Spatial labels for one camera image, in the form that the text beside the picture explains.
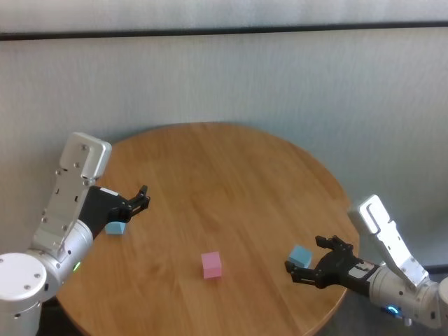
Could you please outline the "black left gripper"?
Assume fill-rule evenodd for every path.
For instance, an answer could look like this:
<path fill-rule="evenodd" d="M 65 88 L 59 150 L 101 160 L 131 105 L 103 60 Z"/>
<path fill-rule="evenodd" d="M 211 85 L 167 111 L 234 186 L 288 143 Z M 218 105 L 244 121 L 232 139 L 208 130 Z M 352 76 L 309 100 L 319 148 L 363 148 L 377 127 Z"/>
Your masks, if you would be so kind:
<path fill-rule="evenodd" d="M 104 188 L 89 188 L 78 219 L 91 231 L 93 239 L 110 222 L 128 223 L 130 219 L 149 207 L 148 186 L 142 185 L 137 194 L 126 200 L 116 192 Z"/>

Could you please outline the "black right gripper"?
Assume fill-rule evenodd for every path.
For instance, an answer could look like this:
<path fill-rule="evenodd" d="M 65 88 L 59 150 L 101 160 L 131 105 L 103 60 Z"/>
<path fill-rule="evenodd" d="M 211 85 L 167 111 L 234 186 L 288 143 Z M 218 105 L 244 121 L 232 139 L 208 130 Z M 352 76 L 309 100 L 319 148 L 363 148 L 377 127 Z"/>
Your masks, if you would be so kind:
<path fill-rule="evenodd" d="M 339 285 L 368 298 L 370 278 L 379 266 L 356 257 L 353 246 L 336 235 L 329 238 L 318 235 L 315 240 L 317 246 L 332 251 L 322 257 L 314 270 L 286 260 L 284 265 L 293 283 L 314 284 L 319 289 Z"/>

